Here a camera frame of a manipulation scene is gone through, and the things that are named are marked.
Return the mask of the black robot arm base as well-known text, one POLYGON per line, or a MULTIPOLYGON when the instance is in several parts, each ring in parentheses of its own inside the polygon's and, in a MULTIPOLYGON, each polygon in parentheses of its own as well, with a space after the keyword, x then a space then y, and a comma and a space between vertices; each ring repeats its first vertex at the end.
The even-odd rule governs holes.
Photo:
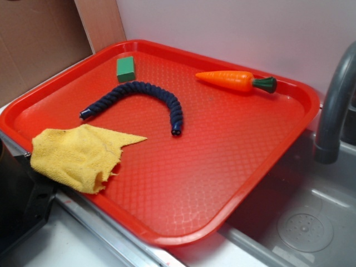
POLYGON ((1 142, 1 257, 49 218, 57 184, 37 173, 30 156, 13 156, 1 142))

